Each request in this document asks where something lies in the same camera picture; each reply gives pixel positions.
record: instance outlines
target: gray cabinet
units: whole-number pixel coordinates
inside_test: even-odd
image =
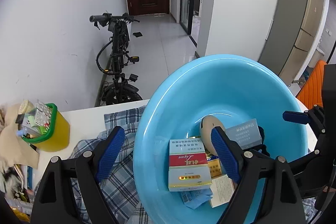
[[[292,83],[312,47],[323,5],[324,0],[278,0],[259,63],[286,85]]]

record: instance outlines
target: tiled floor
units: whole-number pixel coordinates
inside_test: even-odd
[[[139,89],[143,99],[149,99],[159,85],[182,65],[194,60],[196,47],[170,15],[137,16],[140,23],[132,23],[130,56],[139,56],[140,61],[129,64],[123,69],[128,78],[131,73],[139,75],[138,80],[130,84]],[[141,32],[136,38],[134,32]]]
[[[191,29],[191,36],[198,41],[198,33],[200,32],[201,17],[193,16],[193,26]]]

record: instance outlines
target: cardboard box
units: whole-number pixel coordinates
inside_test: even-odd
[[[210,185],[211,175],[202,140],[170,140],[169,191],[201,190],[209,188]]]

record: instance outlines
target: bicycle tire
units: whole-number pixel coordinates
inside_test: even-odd
[[[128,90],[122,90],[121,97],[122,97],[122,101],[117,103],[115,91],[114,89],[110,89],[107,95],[105,96],[106,105],[116,105],[116,104],[122,104],[122,103],[135,102],[135,101],[142,100],[141,96],[137,92],[133,93]]]

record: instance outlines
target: blue gripper pad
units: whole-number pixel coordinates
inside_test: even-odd
[[[300,124],[310,123],[310,118],[306,113],[285,111],[282,118],[287,122],[295,122]]]
[[[238,184],[241,179],[239,164],[216,128],[211,131],[211,142],[228,177]]]
[[[125,131],[122,127],[119,127],[119,130],[111,139],[110,143],[108,144],[107,148],[105,149],[103,155],[101,156],[98,167],[97,173],[95,175],[95,179],[98,183],[100,183],[103,179],[107,179],[109,174],[113,168],[113,165],[116,161],[116,158],[121,150],[125,141]]]

